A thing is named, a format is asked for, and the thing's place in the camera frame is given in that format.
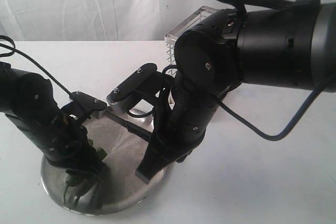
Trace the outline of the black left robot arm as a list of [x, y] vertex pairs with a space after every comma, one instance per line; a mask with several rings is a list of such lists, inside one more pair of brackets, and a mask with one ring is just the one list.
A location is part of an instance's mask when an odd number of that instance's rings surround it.
[[103, 168], [82, 126], [107, 108], [85, 93], [70, 94], [59, 108], [50, 80], [1, 62], [1, 112], [44, 154], [48, 163], [71, 173], [97, 175]]

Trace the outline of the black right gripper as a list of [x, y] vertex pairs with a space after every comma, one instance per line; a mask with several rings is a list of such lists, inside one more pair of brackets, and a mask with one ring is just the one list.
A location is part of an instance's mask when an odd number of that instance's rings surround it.
[[217, 98], [228, 93], [228, 83], [193, 83], [181, 74], [164, 77], [155, 108], [154, 132], [136, 169], [145, 184], [172, 162], [182, 163], [204, 139]]

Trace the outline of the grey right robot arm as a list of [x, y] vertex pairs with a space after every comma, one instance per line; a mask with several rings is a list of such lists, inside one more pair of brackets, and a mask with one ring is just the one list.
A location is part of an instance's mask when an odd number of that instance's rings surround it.
[[268, 135], [285, 138], [321, 92], [335, 91], [335, 3], [321, 0], [216, 0], [228, 4], [182, 33], [174, 45], [173, 81], [162, 86], [154, 129], [136, 176], [148, 183], [202, 142], [223, 98], [242, 83], [309, 90], [287, 126]]

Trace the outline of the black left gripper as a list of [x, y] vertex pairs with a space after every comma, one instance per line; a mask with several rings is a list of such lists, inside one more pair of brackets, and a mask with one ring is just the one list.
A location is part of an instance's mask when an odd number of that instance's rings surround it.
[[9, 114], [5, 116], [42, 151], [50, 165], [66, 170], [66, 182], [81, 182], [104, 169], [101, 157], [88, 142], [86, 128], [73, 118], [65, 122], [58, 117], [53, 123], [40, 124]]

